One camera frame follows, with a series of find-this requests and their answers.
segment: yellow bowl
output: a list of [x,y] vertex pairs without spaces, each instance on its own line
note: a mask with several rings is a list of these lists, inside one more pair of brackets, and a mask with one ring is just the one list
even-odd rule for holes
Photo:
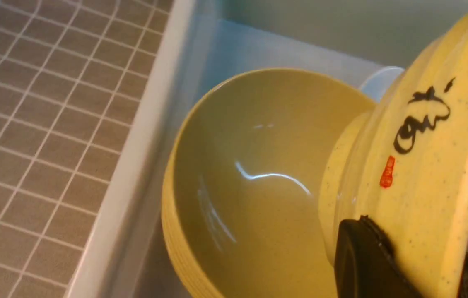
[[164,237],[194,297],[335,297],[318,219],[326,161],[374,102],[321,74],[257,70],[183,123],[162,193]]

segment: tiled wall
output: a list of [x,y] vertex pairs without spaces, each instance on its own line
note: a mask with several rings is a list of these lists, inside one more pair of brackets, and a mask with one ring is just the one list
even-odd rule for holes
[[170,7],[0,1],[0,298],[64,295]]

